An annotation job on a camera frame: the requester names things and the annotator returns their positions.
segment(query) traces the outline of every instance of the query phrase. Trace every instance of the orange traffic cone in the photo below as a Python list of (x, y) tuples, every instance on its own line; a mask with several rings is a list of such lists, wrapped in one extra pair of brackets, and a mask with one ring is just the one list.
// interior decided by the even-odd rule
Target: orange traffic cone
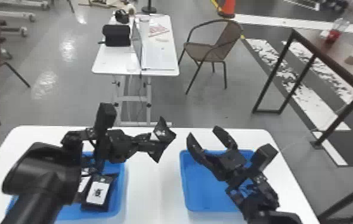
[(221, 10), (218, 11), (218, 15), (224, 18), (235, 17), (235, 0), (225, 0)]

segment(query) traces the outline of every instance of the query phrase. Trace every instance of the laptop screen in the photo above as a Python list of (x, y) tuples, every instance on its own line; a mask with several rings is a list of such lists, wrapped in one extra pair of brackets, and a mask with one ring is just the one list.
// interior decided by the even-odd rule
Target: laptop screen
[(137, 28), (137, 24), (135, 20), (134, 20), (134, 25), (132, 26), (131, 41), (134, 46), (136, 56), (138, 57), (139, 66), (141, 66), (142, 65), (142, 39), (140, 38), (140, 33)]

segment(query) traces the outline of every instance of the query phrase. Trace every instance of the white table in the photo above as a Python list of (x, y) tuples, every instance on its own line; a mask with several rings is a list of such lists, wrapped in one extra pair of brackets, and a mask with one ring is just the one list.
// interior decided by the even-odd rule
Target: white table
[[(69, 130), (83, 127), (67, 126), (20, 126), (8, 134), (0, 147), (0, 221), (11, 196), (1, 192), (2, 181), (13, 164), (34, 143), (46, 142), (60, 145)], [(123, 127), (128, 135), (151, 132), (150, 127)], [(220, 150), (224, 146), (213, 135), (211, 129), (173, 128), (176, 139), (164, 151), (160, 163), (156, 164), (146, 153), (136, 153), (126, 162), (127, 188), (120, 213), (108, 219), (85, 219), (61, 221), (57, 223), (245, 223), (241, 213), (193, 213), (187, 210), (182, 192), (179, 169), (179, 152), (186, 149), (186, 137), (192, 132), (203, 148)], [(241, 149), (258, 148), (270, 143), (275, 148), (273, 138), (266, 130), (227, 129)], [(91, 151), (89, 143), (85, 151)], [(271, 186), (278, 193), (281, 207), (278, 211), (294, 212), (303, 224), (318, 224), (318, 220), (303, 195), (295, 177), (289, 170), (284, 158), (278, 154), (264, 170)]]
[[(96, 59), (92, 66), (92, 72), (99, 75), (113, 75), (114, 78), (114, 99), (118, 106), (116, 107), (117, 113), (122, 112), (122, 102), (146, 102), (146, 122), (122, 122), (121, 116), (117, 116), (117, 124), (119, 126), (152, 126), (156, 123), (150, 122), (151, 116), (151, 77), (153, 76), (178, 76), (179, 66), (177, 59), (177, 52), (175, 51), (174, 36), (172, 33), (171, 19), (169, 15), (152, 14), (150, 21), (158, 23), (169, 29), (169, 32), (150, 37), (150, 39), (160, 40), (153, 41), (159, 47), (164, 48), (167, 52), (166, 55), (169, 57), (166, 60), (170, 60), (174, 65), (173, 70), (141, 70), (136, 56), (133, 45), (123, 47), (108, 47), (105, 44), (101, 44), (97, 52)], [(133, 18), (129, 20), (129, 26), (132, 30)], [(109, 24), (117, 24), (115, 17), (112, 17)], [(140, 74), (146, 79), (145, 87), (146, 96), (125, 96), (125, 76), (129, 75), (129, 84), (133, 77), (139, 77)]]

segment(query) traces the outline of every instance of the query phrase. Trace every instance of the white label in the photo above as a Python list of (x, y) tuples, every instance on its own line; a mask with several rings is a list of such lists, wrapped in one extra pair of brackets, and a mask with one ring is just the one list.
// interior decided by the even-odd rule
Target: white label
[(86, 176), (86, 177), (82, 177), (80, 179), (78, 193), (81, 193), (82, 191), (84, 191), (84, 189), (86, 188), (86, 185), (88, 184), (90, 178), (91, 178), (91, 176)]
[(104, 204), (109, 187), (109, 183), (93, 182), (92, 186), (90, 187), (89, 194), (86, 198), (86, 202), (99, 205)]

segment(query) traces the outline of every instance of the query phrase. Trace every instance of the bottle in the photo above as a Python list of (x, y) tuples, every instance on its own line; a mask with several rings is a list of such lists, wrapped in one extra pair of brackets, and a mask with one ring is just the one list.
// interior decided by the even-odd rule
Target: bottle
[(343, 18), (339, 18), (334, 21), (332, 29), (328, 37), (326, 38), (326, 43), (334, 43), (339, 36), (348, 28), (350, 25), (349, 21), (344, 20)]

